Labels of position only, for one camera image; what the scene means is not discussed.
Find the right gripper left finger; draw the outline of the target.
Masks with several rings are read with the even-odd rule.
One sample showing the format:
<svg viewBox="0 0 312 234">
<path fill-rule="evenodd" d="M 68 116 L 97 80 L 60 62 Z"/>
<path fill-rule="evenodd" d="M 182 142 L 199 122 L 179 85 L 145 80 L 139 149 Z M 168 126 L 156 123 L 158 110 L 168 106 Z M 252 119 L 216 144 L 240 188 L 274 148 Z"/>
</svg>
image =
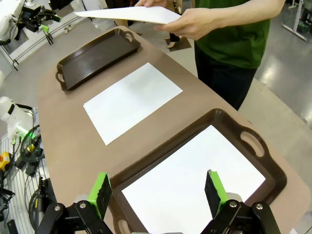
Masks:
<svg viewBox="0 0 312 234">
<path fill-rule="evenodd" d="M 104 217 L 112 195 L 107 173 L 99 173 L 86 200 L 65 207 L 62 203 L 48 206 L 36 230 L 38 234 L 111 234 Z"/>
</svg>

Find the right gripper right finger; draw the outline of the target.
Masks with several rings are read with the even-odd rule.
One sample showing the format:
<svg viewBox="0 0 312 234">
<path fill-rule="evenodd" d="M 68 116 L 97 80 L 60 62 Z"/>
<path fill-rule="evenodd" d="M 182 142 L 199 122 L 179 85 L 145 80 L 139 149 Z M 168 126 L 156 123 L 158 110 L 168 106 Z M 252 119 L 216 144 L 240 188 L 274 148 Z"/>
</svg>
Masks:
<svg viewBox="0 0 312 234">
<path fill-rule="evenodd" d="M 267 203 L 255 202 L 248 206 L 242 201 L 229 199 L 217 172 L 207 172 L 204 191 L 212 220 L 203 229 L 203 234 L 281 233 Z"/>
</svg>

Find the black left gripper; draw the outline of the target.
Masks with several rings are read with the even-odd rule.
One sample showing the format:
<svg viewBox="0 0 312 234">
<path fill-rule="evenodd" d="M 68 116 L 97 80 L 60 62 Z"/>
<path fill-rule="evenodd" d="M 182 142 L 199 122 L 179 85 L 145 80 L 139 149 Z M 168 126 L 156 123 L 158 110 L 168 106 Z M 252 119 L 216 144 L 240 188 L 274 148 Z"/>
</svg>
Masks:
<svg viewBox="0 0 312 234">
<path fill-rule="evenodd" d="M 42 19 L 45 21 L 53 20 L 56 22 L 61 21 L 61 17 L 54 11 L 43 11 L 41 6 L 37 8 L 23 7 L 21 12 L 21 22 L 25 28 L 32 31 L 49 32 L 49 26 L 42 24 Z"/>
</svg>

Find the person's right hand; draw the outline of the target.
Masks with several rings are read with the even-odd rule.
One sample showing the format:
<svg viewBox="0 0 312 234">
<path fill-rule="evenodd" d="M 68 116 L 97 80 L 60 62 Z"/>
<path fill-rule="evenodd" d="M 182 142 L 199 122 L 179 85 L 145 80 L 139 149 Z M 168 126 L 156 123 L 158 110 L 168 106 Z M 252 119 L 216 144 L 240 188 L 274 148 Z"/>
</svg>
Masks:
<svg viewBox="0 0 312 234">
<path fill-rule="evenodd" d="M 151 7 L 151 6 L 158 6 L 157 0 L 139 0 L 135 7 L 144 6 L 144 7 Z"/>
</svg>

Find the person's left hand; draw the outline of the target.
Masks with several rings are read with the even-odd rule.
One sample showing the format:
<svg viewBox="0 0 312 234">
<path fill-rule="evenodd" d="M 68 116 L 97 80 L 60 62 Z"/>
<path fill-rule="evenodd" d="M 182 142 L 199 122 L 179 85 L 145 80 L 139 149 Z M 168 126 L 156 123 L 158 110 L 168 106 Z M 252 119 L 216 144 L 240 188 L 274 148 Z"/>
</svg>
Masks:
<svg viewBox="0 0 312 234">
<path fill-rule="evenodd" d="M 179 37 L 198 40 L 219 28 L 224 17 L 225 12 L 222 9 L 192 8 L 186 10 L 179 19 L 158 25 L 156 29 Z"/>
</svg>

